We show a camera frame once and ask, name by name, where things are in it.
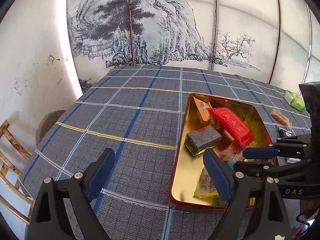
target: blue gripper pad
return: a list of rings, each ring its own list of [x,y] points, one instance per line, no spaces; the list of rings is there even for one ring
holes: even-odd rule
[[[272,147],[267,148],[246,148],[242,155],[246,159],[272,159],[276,157],[276,152]]]
[[[221,161],[212,150],[205,150],[203,154],[203,163],[219,196],[230,203],[234,186],[234,179],[231,175],[233,174],[233,170],[227,163]],[[223,173],[221,166],[223,166],[225,171],[228,171],[228,174]]]
[[[89,203],[99,196],[99,193],[103,188],[114,164],[115,152],[112,149],[107,148],[101,154],[99,159],[90,163],[88,168],[85,170],[84,174],[86,177],[84,178],[84,186],[87,187],[88,193],[86,198]]]

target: tablecloth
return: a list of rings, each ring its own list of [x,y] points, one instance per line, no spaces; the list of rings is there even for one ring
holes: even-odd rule
[[[20,180],[36,198],[45,177],[69,178],[110,147],[116,164],[92,208],[111,239],[207,239],[222,214],[181,210],[167,198],[185,107],[194,92],[253,105],[272,141],[279,137],[269,115],[273,108],[292,122],[293,135],[310,133],[309,114],[289,106],[285,91],[272,85],[192,68],[124,66],[110,71],[60,117]],[[70,200],[65,204],[75,236],[82,239]]]

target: gold tray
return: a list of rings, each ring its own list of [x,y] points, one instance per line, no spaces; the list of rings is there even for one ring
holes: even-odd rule
[[[271,139],[262,119],[253,106],[225,98],[190,94],[172,172],[169,198],[171,202],[176,205],[223,210],[228,203],[220,198],[219,195],[210,196],[206,199],[194,197],[196,185],[199,181],[204,164],[202,158],[203,154],[193,156],[184,145],[187,133],[203,127],[197,114],[197,107],[193,96],[206,103],[210,102],[212,107],[226,106],[230,108],[251,130],[254,140],[257,143],[257,147],[268,146],[271,143]],[[233,140],[225,130],[221,135],[222,139],[220,144],[213,148],[215,152],[220,152],[225,149]],[[278,165],[276,158],[273,159],[273,163],[274,165]],[[252,208],[253,204],[254,198],[250,198],[248,200],[247,208]]]

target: wooden chair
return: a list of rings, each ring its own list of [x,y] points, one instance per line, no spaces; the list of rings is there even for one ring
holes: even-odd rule
[[[0,138],[4,135],[5,138],[12,144],[12,146],[25,158],[29,159],[31,155],[26,151],[25,148],[22,147],[22,145],[16,140],[16,138],[9,132],[9,122],[7,120],[4,121],[4,123],[0,126]],[[9,169],[13,170],[16,174],[20,174],[21,171],[15,167],[7,158],[6,156],[0,151],[0,158],[3,160],[3,165],[0,169],[0,179],[4,182],[4,184],[7,185],[9,189],[11,189],[16,195],[18,195],[22,200],[27,202],[31,205],[30,211],[32,210],[35,201],[27,198],[23,193],[19,191],[19,180],[17,179],[15,185],[11,184],[6,179],[6,175]],[[1,195],[0,195],[0,203],[2,203],[4,206],[6,206],[11,212],[13,212],[16,216],[18,216],[20,219],[25,221],[26,223],[30,223],[30,212],[28,214],[28,217],[23,215],[21,212],[19,212],[17,209],[15,209],[10,203],[8,203]]]

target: gray block snack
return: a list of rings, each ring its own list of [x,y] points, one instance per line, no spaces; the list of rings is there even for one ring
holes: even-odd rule
[[[193,156],[200,154],[208,147],[215,147],[220,143],[221,135],[208,125],[186,135],[185,145]]]

